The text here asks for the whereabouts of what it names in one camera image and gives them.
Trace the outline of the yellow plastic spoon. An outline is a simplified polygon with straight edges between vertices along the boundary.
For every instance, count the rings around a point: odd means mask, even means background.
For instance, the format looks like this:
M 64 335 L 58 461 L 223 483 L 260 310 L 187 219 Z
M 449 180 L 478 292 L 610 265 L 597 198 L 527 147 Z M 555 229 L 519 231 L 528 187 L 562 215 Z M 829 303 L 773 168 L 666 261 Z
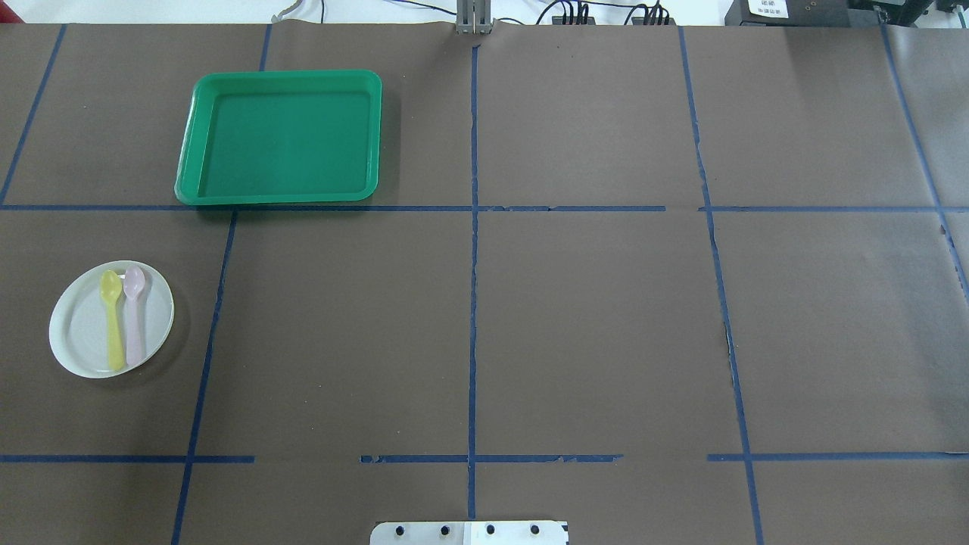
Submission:
M 106 316 L 107 364 L 112 372 L 120 372 L 126 365 L 117 314 L 122 293 L 123 284 L 117 273 L 112 269 L 104 270 L 99 282 L 99 296 Z

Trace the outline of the black box device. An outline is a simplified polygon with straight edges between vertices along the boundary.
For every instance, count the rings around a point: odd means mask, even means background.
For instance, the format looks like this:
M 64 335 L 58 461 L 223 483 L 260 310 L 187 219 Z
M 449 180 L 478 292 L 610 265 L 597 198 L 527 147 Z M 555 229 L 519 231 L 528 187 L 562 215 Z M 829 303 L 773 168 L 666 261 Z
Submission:
M 727 26 L 861 28 L 880 24 L 874 11 L 851 9 L 847 1 L 734 1 L 724 14 Z

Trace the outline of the pink plastic spoon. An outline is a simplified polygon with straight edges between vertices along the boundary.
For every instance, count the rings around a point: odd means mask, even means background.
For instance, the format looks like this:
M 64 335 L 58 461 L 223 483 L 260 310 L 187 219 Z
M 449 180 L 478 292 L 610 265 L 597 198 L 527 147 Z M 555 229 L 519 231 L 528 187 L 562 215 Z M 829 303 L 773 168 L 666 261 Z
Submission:
M 135 368 L 145 358 L 145 342 L 142 334 L 142 296 L 148 287 L 148 279 L 140 266 L 126 269 L 123 279 L 125 296 L 126 365 Z

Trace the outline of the grey aluminium post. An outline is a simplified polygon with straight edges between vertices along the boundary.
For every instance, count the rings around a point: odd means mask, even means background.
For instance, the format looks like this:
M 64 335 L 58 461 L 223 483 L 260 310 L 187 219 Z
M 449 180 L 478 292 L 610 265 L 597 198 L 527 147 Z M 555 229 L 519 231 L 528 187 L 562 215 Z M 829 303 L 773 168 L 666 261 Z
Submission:
M 456 1 L 456 33 L 458 35 L 485 35 L 494 31 L 491 0 Z

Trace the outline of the green plastic tray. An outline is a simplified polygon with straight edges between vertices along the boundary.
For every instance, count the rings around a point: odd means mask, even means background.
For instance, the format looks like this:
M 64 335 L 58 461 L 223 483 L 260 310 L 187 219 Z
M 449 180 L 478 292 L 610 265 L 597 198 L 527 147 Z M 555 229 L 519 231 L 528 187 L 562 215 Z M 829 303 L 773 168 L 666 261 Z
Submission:
M 186 206 L 366 200 L 382 117 L 373 71 L 209 73 L 193 88 L 174 195 Z

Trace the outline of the black power strip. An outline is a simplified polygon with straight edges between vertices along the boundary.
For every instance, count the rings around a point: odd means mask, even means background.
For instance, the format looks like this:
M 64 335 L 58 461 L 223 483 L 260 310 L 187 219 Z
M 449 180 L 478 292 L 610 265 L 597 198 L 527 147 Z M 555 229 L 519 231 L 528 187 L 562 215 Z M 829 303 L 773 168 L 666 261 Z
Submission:
M 551 23 L 561 26 L 582 26 L 595 25 L 596 21 L 587 11 L 579 11 L 577 14 L 553 15 Z
M 633 15 L 628 21 L 633 26 L 675 26 L 675 19 L 667 11 L 656 14 Z

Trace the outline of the metal base plate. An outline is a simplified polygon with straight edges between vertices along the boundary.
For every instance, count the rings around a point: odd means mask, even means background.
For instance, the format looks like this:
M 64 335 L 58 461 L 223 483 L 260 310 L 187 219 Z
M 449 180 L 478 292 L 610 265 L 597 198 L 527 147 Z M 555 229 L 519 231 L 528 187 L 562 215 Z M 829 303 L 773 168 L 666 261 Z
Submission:
M 569 544 L 566 522 L 554 520 L 385 522 L 370 544 Z

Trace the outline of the white round plate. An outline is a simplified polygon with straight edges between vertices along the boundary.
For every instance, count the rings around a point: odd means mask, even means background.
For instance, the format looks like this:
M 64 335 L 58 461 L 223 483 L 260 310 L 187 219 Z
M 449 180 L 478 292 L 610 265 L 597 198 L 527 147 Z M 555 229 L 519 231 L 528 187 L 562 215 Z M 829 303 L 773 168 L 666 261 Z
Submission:
M 148 362 L 165 344 L 174 321 L 174 299 L 165 276 L 136 261 L 101 263 L 86 270 L 65 289 L 55 304 L 48 327 L 51 351 L 60 365 L 74 375 L 103 379 L 115 377 L 136 369 L 125 365 L 120 372 L 112 372 L 107 364 L 106 316 L 101 306 L 99 282 L 104 270 L 112 269 L 123 282 L 129 266 L 140 266 L 148 279 L 148 287 L 142 296 L 142 334 L 145 342 L 145 358 Z M 126 359 L 125 296 L 118 303 L 118 319 Z

